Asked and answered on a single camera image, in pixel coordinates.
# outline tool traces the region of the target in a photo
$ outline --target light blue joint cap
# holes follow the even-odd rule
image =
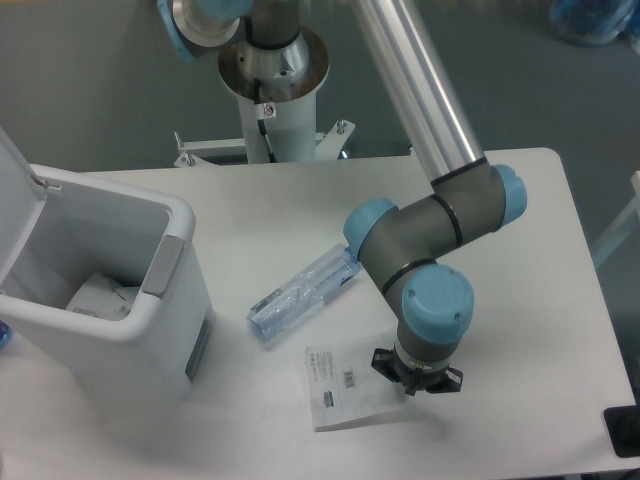
[[[394,208],[398,209],[396,204],[388,198],[378,198],[360,205],[351,212],[342,232],[356,257],[360,256],[360,247],[369,231],[385,213]]]
[[[511,167],[496,165],[494,167],[502,178],[505,193],[505,207],[502,225],[513,222],[527,209],[527,189],[524,182]]]
[[[253,6],[253,0],[196,0],[196,3],[204,13],[219,20],[235,20]]]
[[[196,57],[191,55],[191,52],[187,50],[187,47],[182,42],[182,37],[180,37],[178,30],[176,30],[176,27],[173,24],[173,18],[169,12],[167,0],[158,0],[156,5],[158,6],[158,10],[160,10],[160,15],[162,16],[162,21],[167,29],[167,33],[169,33],[169,38],[171,38],[171,42],[173,43],[176,52],[178,52],[178,55],[180,55],[180,58],[188,62],[195,61]]]
[[[0,350],[9,342],[11,333],[12,330],[9,325],[5,325],[4,323],[0,322]]]
[[[402,313],[409,328],[439,345],[458,342],[469,328],[474,296],[469,280],[444,265],[427,265],[402,290]]]

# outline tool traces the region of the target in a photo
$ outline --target white paper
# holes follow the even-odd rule
[[[404,387],[371,366],[375,349],[390,348],[393,341],[393,332],[388,332],[338,347],[305,350],[314,429],[389,412],[405,404]]]
[[[131,312],[138,291],[139,287],[122,287],[115,280],[95,273],[76,292],[67,310],[105,320],[122,320]]]

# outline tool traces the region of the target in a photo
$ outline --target trash bin lid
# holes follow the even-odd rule
[[[42,212],[47,198],[43,185],[0,128],[0,285]]]

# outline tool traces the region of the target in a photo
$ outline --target white table surface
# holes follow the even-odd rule
[[[371,198],[430,193],[414,158],[97,174],[186,198],[217,313],[187,397],[107,414],[19,335],[0,352],[1,480],[515,478],[629,469],[602,411],[633,403],[571,194],[555,153],[493,152],[524,179],[512,225],[441,259],[472,282],[476,309],[452,362],[462,392],[314,433],[308,345],[394,328],[366,273],[272,350],[249,308],[337,242]]]

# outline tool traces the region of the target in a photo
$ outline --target clear plastic bottle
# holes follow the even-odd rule
[[[0,322],[0,349],[4,347],[11,338],[11,328]]]
[[[629,45],[640,55],[640,5],[638,5],[631,15],[625,32]]]
[[[584,46],[609,43],[622,32],[638,0],[554,0],[549,21],[564,40]]]
[[[360,264],[351,249],[339,243],[254,305],[247,320],[260,339],[268,342],[311,307],[333,298],[359,271]]]

